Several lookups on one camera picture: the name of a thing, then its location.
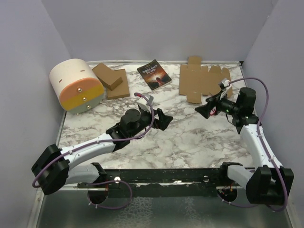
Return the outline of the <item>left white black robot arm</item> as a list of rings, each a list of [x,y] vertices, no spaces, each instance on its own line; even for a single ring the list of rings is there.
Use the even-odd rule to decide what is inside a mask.
[[[164,131],[173,120],[162,109],[152,113],[142,109],[129,109],[120,122],[105,133],[84,143],[58,148],[55,144],[48,146],[31,168],[35,178],[34,188],[41,188],[50,195],[72,178],[71,171],[83,162],[96,156],[112,153],[127,146],[131,140],[144,137],[151,129]]]

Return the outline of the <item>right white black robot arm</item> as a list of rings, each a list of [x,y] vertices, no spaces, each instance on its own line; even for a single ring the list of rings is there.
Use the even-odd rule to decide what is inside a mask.
[[[252,204],[283,206],[294,174],[290,168],[283,167],[266,141],[259,118],[253,113],[255,101],[256,92],[251,88],[241,88],[236,102],[228,100],[225,90],[221,90],[195,111],[206,119],[220,112],[231,115],[232,124],[253,159],[254,172],[240,163],[223,163],[218,174],[219,182],[224,186],[237,183],[245,189],[247,200]]]

